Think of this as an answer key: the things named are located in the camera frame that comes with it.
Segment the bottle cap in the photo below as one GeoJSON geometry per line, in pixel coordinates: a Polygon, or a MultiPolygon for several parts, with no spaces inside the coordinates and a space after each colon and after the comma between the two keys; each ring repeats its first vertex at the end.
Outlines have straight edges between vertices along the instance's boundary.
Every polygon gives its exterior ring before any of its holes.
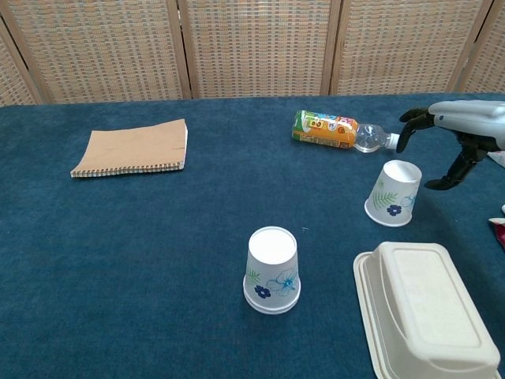
{"type": "Polygon", "coordinates": [[[389,135],[387,142],[386,142],[386,148],[396,148],[399,138],[400,138],[399,134],[391,133],[389,135]]]}

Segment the upside-down paper cup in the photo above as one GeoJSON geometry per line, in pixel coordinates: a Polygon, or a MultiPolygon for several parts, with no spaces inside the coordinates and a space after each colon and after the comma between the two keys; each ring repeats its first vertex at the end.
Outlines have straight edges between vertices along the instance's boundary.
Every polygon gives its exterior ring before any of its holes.
{"type": "Polygon", "coordinates": [[[263,227],[249,239],[243,281],[249,305],[265,314],[287,312],[300,297],[297,241],[281,227],[263,227]]]}
{"type": "Polygon", "coordinates": [[[421,176],[414,164],[403,160],[386,162],[365,202],[366,214],[387,227],[407,225],[412,219],[421,176]]]}

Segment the brown notebook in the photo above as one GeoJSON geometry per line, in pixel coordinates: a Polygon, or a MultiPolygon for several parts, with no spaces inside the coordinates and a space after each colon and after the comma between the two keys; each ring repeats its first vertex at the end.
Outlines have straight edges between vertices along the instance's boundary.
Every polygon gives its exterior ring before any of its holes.
{"type": "Polygon", "coordinates": [[[72,178],[182,170],[188,129],[184,119],[123,130],[93,130],[72,178]]]}

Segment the table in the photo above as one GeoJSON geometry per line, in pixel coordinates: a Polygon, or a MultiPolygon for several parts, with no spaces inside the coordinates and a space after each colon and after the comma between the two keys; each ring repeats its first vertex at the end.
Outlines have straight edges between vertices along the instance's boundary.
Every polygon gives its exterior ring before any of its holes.
{"type": "Polygon", "coordinates": [[[487,221],[501,216],[505,170],[485,159],[454,189],[421,187],[412,222],[388,228],[363,209],[383,164],[440,178],[459,152],[452,134],[368,155],[290,136],[300,109],[398,133],[403,111],[446,99],[503,94],[0,108],[0,377],[372,378],[353,260],[382,241],[445,246],[505,351],[505,252],[487,221]],[[183,171],[70,178],[92,129],[178,118],[183,171]],[[278,316],[241,287],[249,236],[267,225],[296,237],[303,282],[278,316]]]}

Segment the notebook spiral binding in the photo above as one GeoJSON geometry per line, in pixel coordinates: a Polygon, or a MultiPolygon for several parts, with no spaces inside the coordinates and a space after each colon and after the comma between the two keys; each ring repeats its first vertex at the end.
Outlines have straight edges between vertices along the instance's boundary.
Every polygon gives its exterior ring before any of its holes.
{"type": "Polygon", "coordinates": [[[93,178],[93,177],[121,175],[121,174],[143,174],[151,172],[174,171],[174,170],[182,170],[183,168],[184,168],[184,162],[162,163],[162,164],[154,164],[151,166],[127,166],[127,167],[106,168],[101,170],[72,171],[70,172],[70,177],[93,178]]]}

